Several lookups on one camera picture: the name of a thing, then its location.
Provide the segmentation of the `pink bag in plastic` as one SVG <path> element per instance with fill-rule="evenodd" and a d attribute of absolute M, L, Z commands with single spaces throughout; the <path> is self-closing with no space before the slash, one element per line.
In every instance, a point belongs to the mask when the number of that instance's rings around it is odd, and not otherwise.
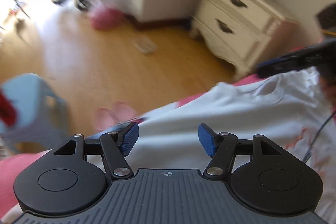
<path fill-rule="evenodd" d="M 129 12 L 129 0 L 94 0 L 88 18 L 95 30 L 107 31 L 119 25 Z"/>

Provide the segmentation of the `pink slippers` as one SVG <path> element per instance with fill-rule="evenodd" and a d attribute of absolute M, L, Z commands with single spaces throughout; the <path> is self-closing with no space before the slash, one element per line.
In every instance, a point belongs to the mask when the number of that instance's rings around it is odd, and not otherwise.
<path fill-rule="evenodd" d="M 127 122 L 138 116 L 126 102 L 115 101 L 110 108 L 98 107 L 93 114 L 93 126 L 97 131 Z"/>

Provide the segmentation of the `cream two-drawer nightstand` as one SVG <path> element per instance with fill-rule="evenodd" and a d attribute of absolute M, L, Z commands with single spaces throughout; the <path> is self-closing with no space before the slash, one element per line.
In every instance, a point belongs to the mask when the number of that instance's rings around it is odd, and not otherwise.
<path fill-rule="evenodd" d="M 238 81 L 278 56 L 297 27 L 295 17 L 272 0 L 200 0 L 190 36 L 203 38 L 214 56 L 232 64 Z"/>

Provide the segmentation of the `light blue plastic stool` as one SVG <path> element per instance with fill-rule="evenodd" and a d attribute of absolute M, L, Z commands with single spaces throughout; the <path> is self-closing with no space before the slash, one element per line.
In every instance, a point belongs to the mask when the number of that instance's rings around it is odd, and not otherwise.
<path fill-rule="evenodd" d="M 1 122 L 1 139 L 6 148 L 20 153 L 19 143 L 35 143 L 52 149 L 68 139 L 68 106 L 39 75 L 26 73 L 7 80 L 1 92 L 17 112 L 13 126 Z"/>

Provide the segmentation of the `white sweatshirt orange bear outline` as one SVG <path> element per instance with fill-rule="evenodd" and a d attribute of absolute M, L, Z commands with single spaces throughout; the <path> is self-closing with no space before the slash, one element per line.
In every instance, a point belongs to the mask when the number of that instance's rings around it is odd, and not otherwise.
<path fill-rule="evenodd" d="M 262 134 L 302 159 L 322 178 L 323 194 L 316 213 L 335 223 L 335 109 L 334 101 L 307 69 L 272 76 L 248 77 L 236 85 L 218 83 L 199 98 L 139 125 L 139 139 L 126 158 L 140 168 L 204 170 L 209 157 L 198 140 L 198 126 L 240 139 Z"/>

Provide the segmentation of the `pink floral bed blanket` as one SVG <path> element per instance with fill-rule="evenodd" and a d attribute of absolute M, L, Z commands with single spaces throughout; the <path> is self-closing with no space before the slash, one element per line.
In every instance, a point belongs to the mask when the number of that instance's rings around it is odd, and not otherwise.
<path fill-rule="evenodd" d="M 145 113 L 147 118 L 157 117 L 163 113 L 175 110 L 197 98 L 202 93 L 183 98 L 160 108 Z M 46 151 L 40 153 L 22 153 L 8 157 L 1 161 L 1 223 L 13 223 L 22 211 L 14 194 L 14 181 L 22 170 L 42 157 Z"/>

